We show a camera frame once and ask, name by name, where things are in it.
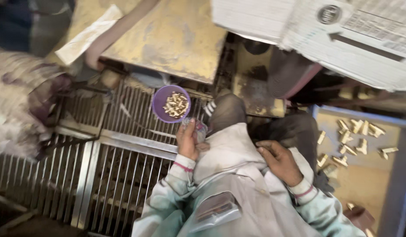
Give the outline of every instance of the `plastic bowl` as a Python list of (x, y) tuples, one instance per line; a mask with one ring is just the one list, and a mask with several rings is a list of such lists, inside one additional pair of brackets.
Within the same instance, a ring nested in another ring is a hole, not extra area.
[[(172, 95), (172, 92), (175, 93), (181, 93), (183, 94), (188, 102), (189, 102), (189, 106), (187, 111), (185, 112), (184, 116), (182, 118), (174, 118), (169, 116), (169, 114), (165, 113), (165, 109), (163, 108), (166, 104), (166, 99)], [(168, 86), (164, 86), (162, 88), (160, 88), (154, 95), (153, 95), (153, 102), (152, 102), (152, 110), (153, 113), (162, 121), (164, 121), (165, 123), (178, 123), (181, 120), (183, 120), (183, 118), (185, 118), (188, 113), (190, 112), (190, 108), (191, 108), (191, 100), (190, 100), (190, 96), (188, 95), (188, 93), (180, 86), (175, 86), (175, 85), (168, 85)]]

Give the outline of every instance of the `man's hand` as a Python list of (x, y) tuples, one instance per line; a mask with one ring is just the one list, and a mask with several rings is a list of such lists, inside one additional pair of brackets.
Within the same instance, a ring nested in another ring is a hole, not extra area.
[(289, 187), (299, 184), (303, 175), (295, 163), (290, 150), (281, 146), (277, 141), (259, 141), (257, 151), (266, 160), (274, 175), (283, 180)]
[(195, 161), (198, 156), (199, 152), (196, 149), (193, 132), (196, 127), (196, 119), (192, 118), (187, 125), (187, 128), (181, 125), (179, 130), (176, 134), (176, 139), (178, 142), (178, 154), (183, 155), (189, 159)]

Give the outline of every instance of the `circular logo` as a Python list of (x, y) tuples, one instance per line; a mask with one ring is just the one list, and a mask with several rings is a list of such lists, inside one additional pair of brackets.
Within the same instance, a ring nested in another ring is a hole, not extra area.
[(326, 25), (336, 23), (340, 17), (340, 8), (335, 5), (322, 7), (317, 13), (317, 20)]

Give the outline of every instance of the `person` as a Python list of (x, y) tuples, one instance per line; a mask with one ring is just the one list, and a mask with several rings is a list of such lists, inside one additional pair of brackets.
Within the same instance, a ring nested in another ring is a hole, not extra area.
[[(195, 119), (179, 128), (176, 160), (145, 201), (133, 237), (365, 236), (335, 197), (313, 186), (318, 130), (311, 116), (295, 114), (262, 125), (254, 137), (267, 140), (256, 147), (237, 96), (223, 94), (205, 110), (213, 129), (206, 138), (210, 149), (196, 149)], [(234, 197), (240, 217), (220, 218), (232, 210), (222, 205), (225, 193)], [(206, 229), (200, 230), (203, 223)]]

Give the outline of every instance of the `cardboard box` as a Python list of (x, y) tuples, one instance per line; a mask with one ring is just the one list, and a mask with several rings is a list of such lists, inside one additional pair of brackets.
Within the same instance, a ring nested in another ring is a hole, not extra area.
[(406, 91), (406, 0), (212, 0), (213, 21), (365, 84)]

